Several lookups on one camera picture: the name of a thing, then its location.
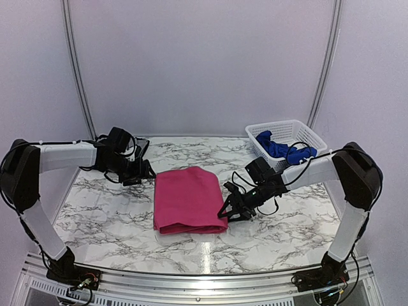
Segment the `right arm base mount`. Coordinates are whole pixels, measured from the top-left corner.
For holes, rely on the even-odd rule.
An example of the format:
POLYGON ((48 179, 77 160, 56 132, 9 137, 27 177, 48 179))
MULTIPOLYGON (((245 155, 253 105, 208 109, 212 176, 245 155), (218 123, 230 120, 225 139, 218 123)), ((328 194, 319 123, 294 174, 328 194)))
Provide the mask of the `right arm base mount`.
POLYGON ((349 281, 344 263, 336 261, 322 263, 320 268, 296 272, 291 279, 298 292, 322 289, 349 281))

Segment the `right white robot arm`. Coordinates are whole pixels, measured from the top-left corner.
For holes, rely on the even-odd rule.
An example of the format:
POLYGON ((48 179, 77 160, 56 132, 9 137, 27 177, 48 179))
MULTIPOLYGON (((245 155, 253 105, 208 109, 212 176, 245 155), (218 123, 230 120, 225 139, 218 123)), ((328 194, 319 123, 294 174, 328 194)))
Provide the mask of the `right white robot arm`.
POLYGON ((263 157, 252 160, 245 170, 252 179, 252 189, 242 193, 232 181, 226 182, 229 195, 218 218, 249 220, 266 201, 315 184, 341 189, 344 204, 339 227, 323 256, 322 267, 316 271, 318 283, 330 285, 364 235, 371 210, 383 191, 384 176, 378 164, 356 142, 349 142, 281 171, 274 170, 263 157))

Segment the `pink trousers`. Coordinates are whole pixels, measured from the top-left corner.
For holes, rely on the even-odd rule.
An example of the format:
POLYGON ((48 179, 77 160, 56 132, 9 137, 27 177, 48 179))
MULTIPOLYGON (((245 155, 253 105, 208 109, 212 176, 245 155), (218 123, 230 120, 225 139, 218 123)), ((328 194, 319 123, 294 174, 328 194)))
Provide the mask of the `pink trousers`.
POLYGON ((154 188, 154 230, 218 234, 228 229, 227 218, 218 218, 224 204, 217 176, 198 166, 157 174, 154 188))

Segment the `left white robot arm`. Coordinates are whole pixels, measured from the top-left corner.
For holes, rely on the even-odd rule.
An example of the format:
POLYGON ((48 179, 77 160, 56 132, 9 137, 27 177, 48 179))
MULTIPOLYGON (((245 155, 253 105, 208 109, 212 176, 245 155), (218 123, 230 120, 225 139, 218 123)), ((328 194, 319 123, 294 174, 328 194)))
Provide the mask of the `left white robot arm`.
POLYGON ((1 161, 1 196, 18 215, 25 233, 39 247, 48 269, 64 282, 80 279, 75 256, 57 234, 41 202, 44 177, 68 168, 98 171, 114 184, 133 186, 156 177, 145 153, 149 141, 122 128, 92 140, 29 142, 15 140, 1 161))

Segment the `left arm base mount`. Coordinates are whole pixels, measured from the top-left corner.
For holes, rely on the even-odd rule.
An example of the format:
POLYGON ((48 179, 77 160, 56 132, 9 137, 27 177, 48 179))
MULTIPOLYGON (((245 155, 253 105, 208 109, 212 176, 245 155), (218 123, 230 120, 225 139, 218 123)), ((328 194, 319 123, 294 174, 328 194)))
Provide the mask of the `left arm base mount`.
POLYGON ((74 290, 97 290, 101 280, 101 271, 84 266, 73 265, 68 272, 59 270, 55 265, 47 266, 47 278, 70 285, 74 290))

